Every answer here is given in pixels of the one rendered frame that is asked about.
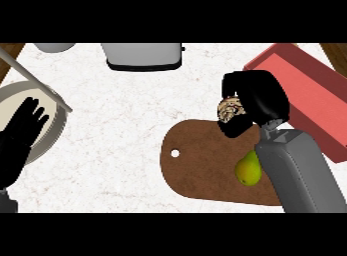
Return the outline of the brown wooden cutting board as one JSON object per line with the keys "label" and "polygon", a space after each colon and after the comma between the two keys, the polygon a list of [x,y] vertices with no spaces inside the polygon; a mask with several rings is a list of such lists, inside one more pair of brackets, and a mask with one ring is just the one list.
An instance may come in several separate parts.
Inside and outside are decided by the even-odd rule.
{"label": "brown wooden cutting board", "polygon": [[185,120],[169,130],[160,155],[161,172],[173,191],[188,198],[279,206],[266,174],[254,186],[237,180],[235,165],[259,142],[254,125],[228,138],[216,121]]}

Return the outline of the red cardboard box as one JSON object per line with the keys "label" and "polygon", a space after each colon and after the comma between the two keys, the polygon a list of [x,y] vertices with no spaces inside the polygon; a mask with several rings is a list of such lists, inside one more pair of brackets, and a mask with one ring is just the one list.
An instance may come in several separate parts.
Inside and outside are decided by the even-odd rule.
{"label": "red cardboard box", "polygon": [[274,74],[290,100],[290,125],[312,135],[334,163],[347,161],[347,78],[294,44],[274,44],[244,69]]}

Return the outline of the grey toaster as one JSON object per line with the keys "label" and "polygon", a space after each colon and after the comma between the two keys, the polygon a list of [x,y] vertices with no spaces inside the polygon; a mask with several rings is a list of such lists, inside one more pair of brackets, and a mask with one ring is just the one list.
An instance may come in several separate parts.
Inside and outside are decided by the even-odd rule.
{"label": "grey toaster", "polygon": [[181,43],[102,43],[108,67],[116,71],[155,72],[182,66]]}

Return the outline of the grey round object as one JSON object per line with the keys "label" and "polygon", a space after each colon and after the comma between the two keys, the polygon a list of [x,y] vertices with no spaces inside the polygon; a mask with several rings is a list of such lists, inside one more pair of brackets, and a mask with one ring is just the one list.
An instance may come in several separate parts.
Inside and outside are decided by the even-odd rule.
{"label": "grey round object", "polygon": [[36,43],[37,49],[45,53],[59,53],[67,51],[74,43]]}

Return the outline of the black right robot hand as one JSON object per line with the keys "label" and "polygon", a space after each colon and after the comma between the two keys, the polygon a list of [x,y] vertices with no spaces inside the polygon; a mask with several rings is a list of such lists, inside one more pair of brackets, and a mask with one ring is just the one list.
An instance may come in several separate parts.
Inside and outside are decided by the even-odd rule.
{"label": "black right robot hand", "polygon": [[266,70],[235,71],[223,76],[222,97],[240,98],[246,114],[228,123],[217,121],[228,138],[237,138],[253,126],[272,131],[290,119],[290,101],[281,84]]}

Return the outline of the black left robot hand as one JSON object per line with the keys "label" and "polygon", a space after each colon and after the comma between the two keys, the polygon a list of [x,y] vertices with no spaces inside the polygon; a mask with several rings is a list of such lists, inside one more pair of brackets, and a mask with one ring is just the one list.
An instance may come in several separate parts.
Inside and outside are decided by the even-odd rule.
{"label": "black left robot hand", "polygon": [[27,97],[0,131],[0,189],[8,188],[20,177],[48,120],[39,100]]}

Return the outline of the yellow-green pear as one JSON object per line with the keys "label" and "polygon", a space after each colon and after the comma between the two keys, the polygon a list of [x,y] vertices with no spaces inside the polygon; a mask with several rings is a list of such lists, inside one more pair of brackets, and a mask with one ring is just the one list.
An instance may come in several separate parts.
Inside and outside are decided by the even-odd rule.
{"label": "yellow-green pear", "polygon": [[251,150],[235,165],[235,176],[244,186],[254,186],[262,178],[262,167],[256,151]]}

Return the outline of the beige frosted cupcake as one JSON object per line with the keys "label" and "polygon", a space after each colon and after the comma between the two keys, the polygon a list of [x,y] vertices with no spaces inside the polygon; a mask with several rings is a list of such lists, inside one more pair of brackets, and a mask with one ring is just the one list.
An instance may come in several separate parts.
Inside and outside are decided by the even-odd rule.
{"label": "beige frosted cupcake", "polygon": [[219,105],[217,105],[217,117],[223,123],[228,123],[231,119],[238,116],[244,115],[246,110],[237,96],[229,96],[225,98]]}

